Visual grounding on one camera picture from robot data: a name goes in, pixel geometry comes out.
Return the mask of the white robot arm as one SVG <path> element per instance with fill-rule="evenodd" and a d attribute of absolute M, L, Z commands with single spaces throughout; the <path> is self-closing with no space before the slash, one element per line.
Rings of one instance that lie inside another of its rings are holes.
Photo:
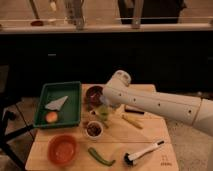
<path fill-rule="evenodd" d="M 104 85 L 101 101 L 111 107 L 121 104 L 190 125 L 213 137 L 213 101 L 185 95 L 130 88 L 131 76 L 117 70 Z"/>

